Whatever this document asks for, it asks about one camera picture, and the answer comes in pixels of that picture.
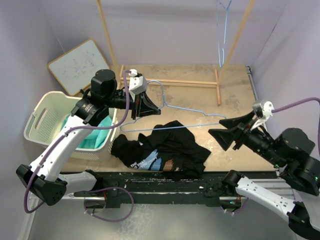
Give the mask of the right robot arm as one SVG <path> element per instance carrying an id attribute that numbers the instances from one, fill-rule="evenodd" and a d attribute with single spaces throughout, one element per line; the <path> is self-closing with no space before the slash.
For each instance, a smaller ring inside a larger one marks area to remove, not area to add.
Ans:
<path id="1" fill-rule="evenodd" d="M 272 138 L 263 127 L 271 116 L 271 111 L 252 111 L 241 117 L 222 119 L 219 123 L 224 128 L 209 129 L 208 133 L 224 151 L 246 146 L 275 168 L 282 169 L 279 177 L 292 189 L 319 197 L 320 162 L 310 155 L 315 143 L 299 128 L 287 128 L 277 138 Z M 222 190 L 228 196 L 238 194 L 266 207 L 302 238 L 320 238 L 320 229 L 312 221 L 315 211 L 307 209 L 306 200 L 295 201 L 277 195 L 236 170 L 226 174 Z"/>

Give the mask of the teal t shirt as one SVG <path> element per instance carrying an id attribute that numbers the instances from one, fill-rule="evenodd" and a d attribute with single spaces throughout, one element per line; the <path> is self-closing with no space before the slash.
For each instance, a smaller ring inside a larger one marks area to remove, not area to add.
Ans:
<path id="1" fill-rule="evenodd" d="M 98 125 L 98 127 L 109 127 L 112 124 L 112 119 L 106 116 Z M 98 149 L 106 140 L 109 129 L 94 129 L 79 145 L 80 149 Z"/>

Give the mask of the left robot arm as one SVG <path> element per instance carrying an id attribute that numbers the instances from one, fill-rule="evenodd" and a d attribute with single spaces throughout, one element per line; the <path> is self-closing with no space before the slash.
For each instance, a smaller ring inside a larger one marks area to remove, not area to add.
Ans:
<path id="1" fill-rule="evenodd" d="M 21 164 L 16 174 L 25 186 L 24 210 L 28 209 L 29 193 L 33 193 L 48 206 L 55 205 L 69 193 L 88 192 L 98 196 L 103 191 L 103 181 L 92 170 L 61 174 L 62 167 L 80 143 L 110 114 L 110 109 L 122 109 L 122 119 L 106 130 L 120 126 L 131 112 L 131 118 L 160 115 L 161 110 L 147 96 L 148 81 L 135 69 L 124 70 L 122 89 L 117 88 L 115 72 L 98 70 L 91 79 L 91 87 L 75 104 L 66 124 L 44 152 L 29 165 Z"/>

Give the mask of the light blue wire hanger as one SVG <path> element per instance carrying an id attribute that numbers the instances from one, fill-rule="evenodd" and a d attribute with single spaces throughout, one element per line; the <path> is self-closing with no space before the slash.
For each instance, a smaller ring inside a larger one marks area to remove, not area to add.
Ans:
<path id="1" fill-rule="evenodd" d="M 222 0 L 215 1 L 215 18 L 216 18 L 216 36 L 217 36 L 217 54 L 218 65 L 222 68 L 225 65 L 226 60 L 226 42 L 228 34 L 228 19 L 229 10 L 232 4 L 232 0 L 229 0 L 227 4 L 224 4 Z"/>

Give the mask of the black t shirt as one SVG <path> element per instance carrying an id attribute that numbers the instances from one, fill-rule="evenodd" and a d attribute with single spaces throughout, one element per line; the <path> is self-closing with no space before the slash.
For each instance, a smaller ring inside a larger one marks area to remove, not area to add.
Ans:
<path id="1" fill-rule="evenodd" d="M 148 136 L 140 133 L 137 140 L 120 134 L 111 154 L 128 168 L 163 172 L 166 178 L 179 181 L 201 177 L 211 151 L 198 145 L 193 133 L 175 120 L 156 125 Z"/>

